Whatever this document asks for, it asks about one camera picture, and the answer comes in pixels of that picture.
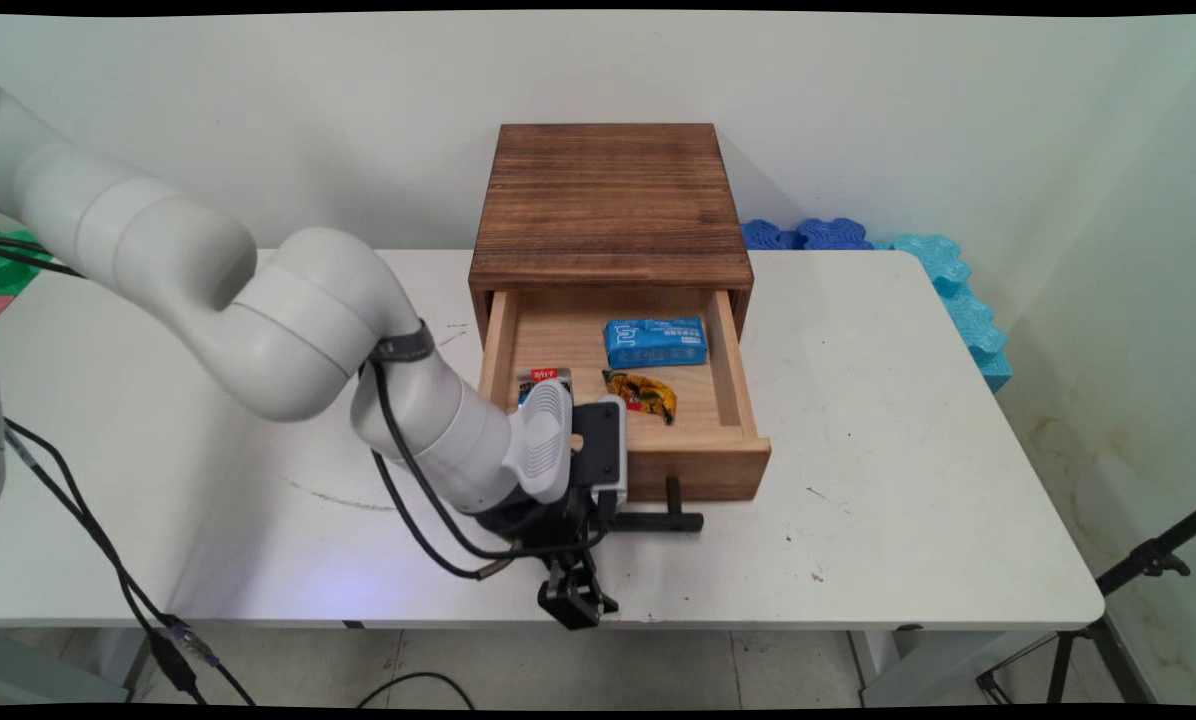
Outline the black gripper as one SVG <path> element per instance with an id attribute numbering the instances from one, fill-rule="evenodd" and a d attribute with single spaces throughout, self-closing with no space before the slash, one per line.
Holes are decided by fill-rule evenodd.
<path id="1" fill-rule="evenodd" d="M 548 547 L 572 547 L 602 538 L 621 504 L 618 489 L 570 488 L 556 504 L 539 504 L 521 489 L 509 493 L 493 510 L 476 515 L 480 527 L 511 543 L 520 557 L 547 565 L 547 582 L 538 605 L 570 631 L 602 624 L 620 605 L 603 591 L 592 551 L 548 553 Z"/>

